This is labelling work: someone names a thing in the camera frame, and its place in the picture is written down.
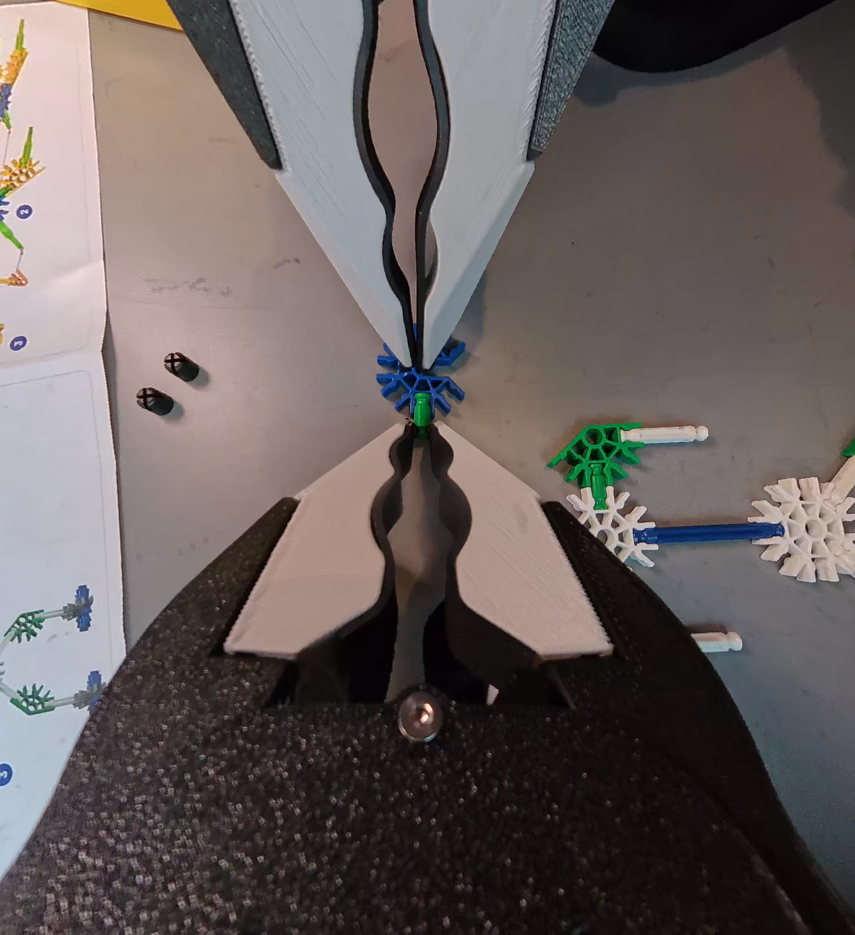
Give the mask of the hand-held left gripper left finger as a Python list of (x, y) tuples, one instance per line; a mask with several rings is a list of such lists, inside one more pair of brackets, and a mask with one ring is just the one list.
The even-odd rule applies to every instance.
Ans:
[(398, 636), (388, 532), (415, 441), (392, 427), (297, 496), (223, 649), (283, 661), (299, 703), (381, 703)]

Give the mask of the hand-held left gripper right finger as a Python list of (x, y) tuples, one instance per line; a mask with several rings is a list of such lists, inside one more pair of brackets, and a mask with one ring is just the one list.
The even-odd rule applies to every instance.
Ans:
[(429, 431), (452, 543), (445, 597), (426, 624), (426, 678), (484, 703), (542, 665), (613, 646), (537, 493), (465, 438)]

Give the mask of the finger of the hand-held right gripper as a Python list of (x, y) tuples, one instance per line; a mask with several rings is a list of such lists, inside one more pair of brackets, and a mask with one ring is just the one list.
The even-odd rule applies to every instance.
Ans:
[(242, 1), (236, 21), (281, 187), (373, 328), (409, 366), (416, 341), (392, 245), (395, 197), (368, 111), (377, 3)]
[(415, 222), (419, 362), (435, 362), (534, 166), (553, 1), (415, 2), (437, 142)]

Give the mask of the yellow plastic bin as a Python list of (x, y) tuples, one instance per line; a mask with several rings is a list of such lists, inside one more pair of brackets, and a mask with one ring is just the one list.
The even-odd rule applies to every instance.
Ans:
[(67, 0), (60, 3), (178, 32), (183, 30), (170, 5), (164, 0)]

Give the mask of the white green blue toy assembly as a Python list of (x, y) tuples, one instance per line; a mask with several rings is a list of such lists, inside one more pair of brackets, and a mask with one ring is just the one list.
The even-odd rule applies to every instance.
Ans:
[(767, 485), (767, 497), (752, 503), (755, 515), (741, 523), (658, 526), (645, 520), (644, 507), (625, 510), (630, 495), (613, 485), (628, 477), (625, 465), (641, 462), (642, 449), (708, 438), (703, 426), (589, 425), (547, 466), (564, 468), (565, 482), (576, 488), (567, 500), (578, 522), (622, 563), (653, 567), (649, 554), (663, 545), (750, 542), (784, 577), (807, 583), (855, 579), (855, 532), (849, 530), (855, 523), (855, 436), (832, 479), (785, 478)]

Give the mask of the blue toy connector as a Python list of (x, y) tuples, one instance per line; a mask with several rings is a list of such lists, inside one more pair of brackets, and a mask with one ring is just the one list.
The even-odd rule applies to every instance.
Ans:
[(457, 382), (446, 373), (439, 372), (451, 368), (463, 356), (466, 351), (464, 342), (450, 337), (429, 369), (407, 367), (398, 360), (387, 344), (383, 347), (384, 353), (376, 358), (378, 366), (383, 370), (377, 374), (376, 380), (382, 388), (382, 396), (395, 399), (396, 411), (407, 411), (412, 419), (414, 395), (419, 392), (430, 392), (434, 408), (433, 418), (437, 409), (443, 414), (450, 413), (450, 399), (462, 401), (465, 398), (465, 393)]

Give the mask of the folded paper instruction sheet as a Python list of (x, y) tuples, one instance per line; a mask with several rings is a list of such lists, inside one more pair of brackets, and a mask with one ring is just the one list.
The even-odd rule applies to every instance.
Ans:
[(87, 14), (0, 6), (0, 879), (125, 655)]

